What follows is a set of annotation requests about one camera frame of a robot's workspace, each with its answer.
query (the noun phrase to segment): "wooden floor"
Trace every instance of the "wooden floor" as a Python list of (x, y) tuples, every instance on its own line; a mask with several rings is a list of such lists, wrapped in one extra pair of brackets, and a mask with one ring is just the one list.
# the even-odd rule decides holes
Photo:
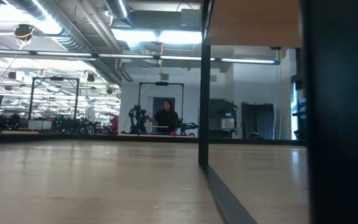
[(210, 145), (209, 164), (258, 224), (308, 223), (306, 149)]
[(196, 144), (0, 144), (0, 224), (222, 223)]

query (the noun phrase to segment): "woman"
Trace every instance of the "woman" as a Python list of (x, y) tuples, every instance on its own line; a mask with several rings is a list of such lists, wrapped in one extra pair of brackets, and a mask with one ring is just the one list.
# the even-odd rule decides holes
[(176, 131), (178, 114), (173, 110), (170, 100), (164, 101), (163, 109), (157, 112), (153, 118), (149, 118), (151, 122), (157, 122), (158, 126), (166, 126), (167, 128), (157, 128), (158, 133), (169, 134)]

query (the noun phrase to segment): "metal frame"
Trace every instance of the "metal frame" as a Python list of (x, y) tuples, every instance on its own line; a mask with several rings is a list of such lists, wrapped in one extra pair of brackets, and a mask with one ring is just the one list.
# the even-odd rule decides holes
[(358, 1), (301, 3), (310, 223), (358, 223)]
[[(143, 84), (150, 84), (150, 85), (159, 85), (158, 82), (140, 82), (139, 83), (139, 93), (137, 95), (137, 104), (140, 105), (140, 88)], [(181, 114), (180, 114), (180, 118), (183, 119), (183, 97), (185, 95), (185, 84), (183, 83), (165, 83), (166, 85), (180, 85), (181, 86)]]
[(207, 168), (209, 157), (209, 91), (211, 80), (211, 46), (207, 43), (209, 22), (214, 1), (204, 0), (201, 14), (201, 85), (200, 85), (200, 125), (198, 128), (198, 164)]
[[(2, 50), (0, 49), (0, 57), (17, 57), (17, 58), (44, 58), (52, 60), (84, 60), (94, 61), (97, 58), (109, 59), (150, 59), (150, 60), (185, 60), (185, 61), (201, 61), (201, 57), (174, 56), (174, 55), (136, 55), (136, 54), (104, 54), (104, 53), (74, 53), (74, 52), (45, 52), (40, 50)], [(261, 65), (279, 65), (280, 61), (275, 59), (260, 58), (222, 58), (209, 57), (211, 62), (220, 63), (249, 63)]]
[[(40, 83), (35, 85), (36, 80), (42, 80)], [(64, 80), (75, 80), (77, 81), (76, 91), (75, 91), (75, 105), (74, 105), (74, 118), (76, 119), (77, 116), (77, 106), (78, 106), (78, 94), (80, 89), (80, 79), (79, 78), (63, 78), (63, 77), (47, 77), (47, 78), (40, 78), (40, 77), (33, 77), (32, 84), (31, 84), (31, 94), (30, 94), (30, 106), (29, 106), (29, 118), (31, 120), (31, 113), (32, 113), (32, 102), (34, 100), (34, 90), (37, 88), (44, 80), (53, 80), (53, 81), (64, 81)]]

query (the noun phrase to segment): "light fixture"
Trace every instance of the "light fixture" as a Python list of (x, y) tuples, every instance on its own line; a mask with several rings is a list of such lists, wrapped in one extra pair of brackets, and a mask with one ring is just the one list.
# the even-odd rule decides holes
[(82, 61), (95, 61), (96, 58), (79, 58), (79, 57), (68, 57), (67, 60), (82, 60)]
[(156, 41), (157, 36), (153, 30), (120, 30), (111, 29), (117, 40), (126, 42)]
[(196, 61), (200, 61), (201, 57), (181, 57), (181, 56), (165, 56), (165, 55), (161, 55), (160, 59), (164, 59), (164, 60), (196, 60)]
[(201, 32), (165, 30), (158, 37), (164, 44), (199, 44), (203, 40)]
[[(60, 86), (60, 88), (77, 88), (76, 86)], [(79, 86), (80, 89), (96, 89), (95, 86)]]
[(41, 71), (38, 72), (38, 77), (40, 77), (40, 78), (45, 77), (45, 72), (43, 69), (41, 69)]
[(89, 73), (88, 77), (86, 78), (86, 81), (88, 82), (94, 82), (94, 74), (93, 73)]
[(275, 64), (274, 60), (257, 60), (257, 59), (240, 59), (240, 58), (222, 58), (222, 62), (232, 63), (259, 63), (259, 64)]
[(99, 54), (99, 57), (153, 59), (153, 55)]
[(10, 78), (10, 79), (15, 80), (16, 79), (16, 72), (9, 72), (7, 74), (7, 77)]
[(58, 93), (58, 92), (59, 92), (59, 88), (52, 87), (52, 86), (48, 86), (48, 87), (47, 87), (47, 91), (54, 92), (54, 93)]
[(92, 54), (88, 54), (88, 53), (73, 53), (73, 52), (37, 52), (37, 55), (67, 56), (67, 57), (92, 57)]
[(30, 52), (27, 50), (0, 50), (0, 54), (29, 55)]

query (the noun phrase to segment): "ceiling duct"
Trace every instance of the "ceiling duct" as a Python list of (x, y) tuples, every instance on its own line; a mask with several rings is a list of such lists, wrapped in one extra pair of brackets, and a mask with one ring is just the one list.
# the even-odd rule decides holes
[[(78, 29), (71, 23), (64, 13), (51, 0), (4, 0), (16, 9), (33, 16), (40, 22), (50, 22), (61, 27), (59, 35), (65, 38), (55, 38), (58, 44), (69, 52), (95, 52), (91, 44), (82, 36)], [(106, 62), (97, 58), (95, 61), (86, 62), (93, 66), (100, 75), (111, 83), (121, 83), (121, 77), (117, 71), (111, 70)]]
[(106, 3), (107, 9), (113, 18), (132, 26), (132, 21), (129, 19), (129, 6), (126, 0), (106, 0)]
[[(126, 24), (133, 26), (129, 18), (129, 6), (126, 0), (106, 0), (107, 8), (113, 18), (118, 19)], [(128, 47), (134, 54), (146, 54), (146, 49), (142, 42), (129, 42)]]

